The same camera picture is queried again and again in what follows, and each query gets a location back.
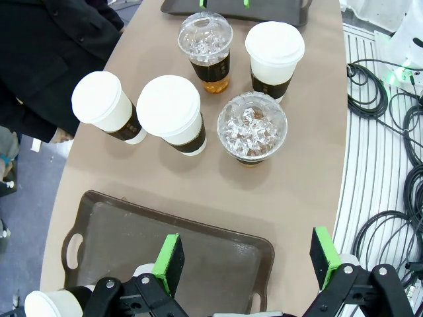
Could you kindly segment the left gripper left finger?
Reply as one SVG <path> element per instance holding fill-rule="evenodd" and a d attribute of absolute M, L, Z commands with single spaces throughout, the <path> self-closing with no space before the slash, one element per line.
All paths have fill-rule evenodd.
<path fill-rule="evenodd" d="M 167 235 L 151 273 L 139 273 L 126 282 L 100 279 L 84 317 L 185 317 L 174 298 L 184 261 L 180 235 Z"/>

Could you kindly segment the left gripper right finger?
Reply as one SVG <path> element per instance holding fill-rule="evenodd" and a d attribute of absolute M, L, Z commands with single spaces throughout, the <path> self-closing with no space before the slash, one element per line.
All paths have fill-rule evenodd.
<path fill-rule="evenodd" d="M 414 317 L 395 268 L 371 271 L 344 263 L 324 227 L 315 227 L 309 252 L 320 293 L 303 317 L 336 317 L 346 305 L 356 305 L 365 317 Z"/>

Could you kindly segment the iced coffee dome-lid cup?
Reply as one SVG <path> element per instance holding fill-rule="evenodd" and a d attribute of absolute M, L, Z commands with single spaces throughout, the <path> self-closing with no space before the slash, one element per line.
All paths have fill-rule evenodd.
<path fill-rule="evenodd" d="M 262 92 L 244 92 L 232 98 L 217 119 L 217 136 L 233 158 L 256 166 L 283 145 L 288 119 L 282 107 Z"/>
<path fill-rule="evenodd" d="M 178 46 L 209 93 L 219 94 L 229 85 L 232 39 L 231 25 L 217 13 L 194 13 L 180 26 Z"/>

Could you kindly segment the white paper coffee cup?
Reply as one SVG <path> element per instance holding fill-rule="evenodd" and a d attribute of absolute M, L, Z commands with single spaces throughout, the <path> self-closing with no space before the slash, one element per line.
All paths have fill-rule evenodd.
<path fill-rule="evenodd" d="M 305 53 L 301 33 L 288 23 L 261 22 L 249 30 L 245 47 L 250 56 L 253 90 L 280 102 Z"/>
<path fill-rule="evenodd" d="M 141 143 L 147 135 L 119 78 L 108 71 L 84 76 L 73 90 L 71 105 L 80 122 L 94 125 L 127 144 Z"/>
<path fill-rule="evenodd" d="M 188 79 L 163 75 L 149 81 L 139 95 L 136 113 L 146 132 L 178 152 L 192 157 L 206 148 L 200 93 Z"/>
<path fill-rule="evenodd" d="M 26 317 L 82 317 L 94 288 L 86 285 L 47 293 L 32 291 L 25 298 L 24 312 Z"/>

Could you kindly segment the brown plastic serving tray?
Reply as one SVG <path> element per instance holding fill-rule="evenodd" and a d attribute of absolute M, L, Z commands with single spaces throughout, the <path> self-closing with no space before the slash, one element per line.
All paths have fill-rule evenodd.
<path fill-rule="evenodd" d="M 201 11 L 218 13 L 225 18 L 254 22 L 278 21 L 292 26 L 304 26 L 308 21 L 309 7 L 313 0 L 250 0 L 245 7 L 243 0 L 206 0 L 200 7 L 199 0 L 164 0 L 161 11 L 175 16 L 188 16 Z"/>
<path fill-rule="evenodd" d="M 267 309 L 274 248 L 264 238 L 142 207 L 95 191 L 83 194 L 62 252 L 80 234 L 77 267 L 64 265 L 65 286 L 92 285 L 103 277 L 127 281 L 153 263 L 169 234 L 180 235 L 185 262 L 176 300 L 190 317 L 250 312 L 255 296 Z"/>

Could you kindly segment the person's hand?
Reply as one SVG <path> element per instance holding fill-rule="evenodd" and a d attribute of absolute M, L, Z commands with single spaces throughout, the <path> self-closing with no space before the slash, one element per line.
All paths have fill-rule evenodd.
<path fill-rule="evenodd" d="M 54 136 L 49 141 L 50 144 L 54 143 L 63 143 L 67 141 L 71 141 L 74 139 L 74 136 L 61 128 L 57 128 Z"/>

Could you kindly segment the person in black jacket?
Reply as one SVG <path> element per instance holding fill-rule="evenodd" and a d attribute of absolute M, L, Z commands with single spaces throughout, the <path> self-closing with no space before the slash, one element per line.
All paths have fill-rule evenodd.
<path fill-rule="evenodd" d="M 124 27 L 107 0 L 0 0 L 0 126 L 75 136 L 73 89 L 104 69 Z"/>

